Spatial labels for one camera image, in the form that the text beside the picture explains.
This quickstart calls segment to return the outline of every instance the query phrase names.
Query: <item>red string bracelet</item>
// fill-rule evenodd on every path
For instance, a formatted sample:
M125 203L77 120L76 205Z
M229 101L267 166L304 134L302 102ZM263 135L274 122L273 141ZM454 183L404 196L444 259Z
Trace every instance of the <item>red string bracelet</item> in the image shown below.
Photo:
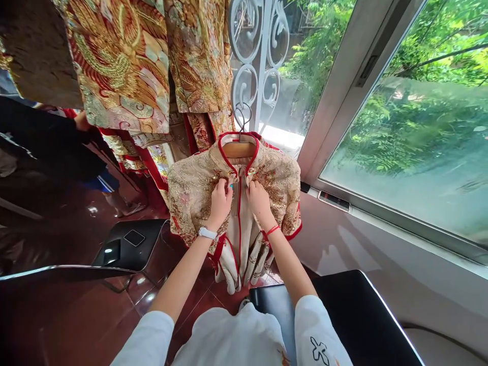
M267 233L266 236L270 235L273 231L279 229L280 227L278 225L274 225Z

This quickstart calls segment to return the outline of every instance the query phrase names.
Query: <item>window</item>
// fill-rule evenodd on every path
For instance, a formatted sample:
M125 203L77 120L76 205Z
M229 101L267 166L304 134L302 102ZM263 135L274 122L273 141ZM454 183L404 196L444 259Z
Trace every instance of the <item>window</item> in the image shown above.
M261 86L265 98L270 98L276 89L279 90L278 98L274 104L262 103L261 107L257 107L260 110L254 111L254 117L257 115L259 120L255 122L254 129L266 141L295 158L298 157L312 122L355 2L356 0L283 2L289 35L287 38L284 31L278 32L277 45L269 45L274 60L284 58L278 68L280 82L276 82L276 77L270 77ZM254 7L253 1L244 0L234 18L236 47L244 57L252 54L255 42L252 38L253 27L248 26L259 24L254 17L258 17L260 12L255 9L257 7ZM233 52L231 64L237 90L245 90L245 99L250 101L252 72L246 70L239 74L242 61L236 52ZM265 70L256 71L263 73L266 70L269 70L269 62Z
M319 178L488 245L486 0L426 3Z

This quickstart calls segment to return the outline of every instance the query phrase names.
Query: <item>wooden hanger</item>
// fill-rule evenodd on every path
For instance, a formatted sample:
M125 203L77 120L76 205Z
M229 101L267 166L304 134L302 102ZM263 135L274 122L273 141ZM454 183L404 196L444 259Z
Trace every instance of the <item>wooden hanger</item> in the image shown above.
M222 146L224 155L231 159L251 158L256 152L256 145L252 142L228 142Z
M251 158L256 153L255 144L253 144L252 142L242 140L242 132L244 132L244 126L246 125L246 123L248 123L251 120L253 116L251 108L248 105L247 107L251 111L251 117L248 120L244 118L244 114L242 110L237 109L237 111L239 111L240 114L242 115L242 126L240 127L240 131L239 131L239 141L228 142L224 146L222 146L222 151L224 152L224 155L227 158L231 158L231 159Z

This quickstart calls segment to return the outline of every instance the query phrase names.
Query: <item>dark jacket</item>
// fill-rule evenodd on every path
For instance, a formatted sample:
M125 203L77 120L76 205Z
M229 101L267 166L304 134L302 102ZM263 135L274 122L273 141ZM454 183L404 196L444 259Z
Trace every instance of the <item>dark jacket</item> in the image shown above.
M88 147L75 121L0 97L2 148L17 157L29 155L59 176L87 182L106 167Z

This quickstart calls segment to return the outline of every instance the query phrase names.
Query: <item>person's left hand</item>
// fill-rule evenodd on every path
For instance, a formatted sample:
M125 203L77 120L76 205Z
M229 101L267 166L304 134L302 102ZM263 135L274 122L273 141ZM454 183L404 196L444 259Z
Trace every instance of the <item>person's left hand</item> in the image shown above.
M207 229L216 232L223 224L230 212L232 205L232 185L227 188L225 193L225 179L220 179L212 192L212 209L207 220Z

